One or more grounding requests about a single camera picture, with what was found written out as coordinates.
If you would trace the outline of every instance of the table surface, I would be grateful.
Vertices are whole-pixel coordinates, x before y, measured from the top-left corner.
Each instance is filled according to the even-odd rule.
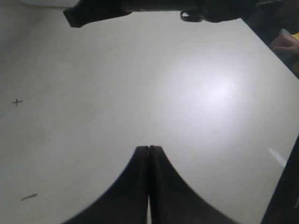
[[[299,133],[299,82],[243,21],[136,13],[74,29],[47,11],[9,57],[0,77],[3,224],[74,216],[140,145],[162,146],[224,214],[260,223],[283,171],[269,149],[287,159]]]

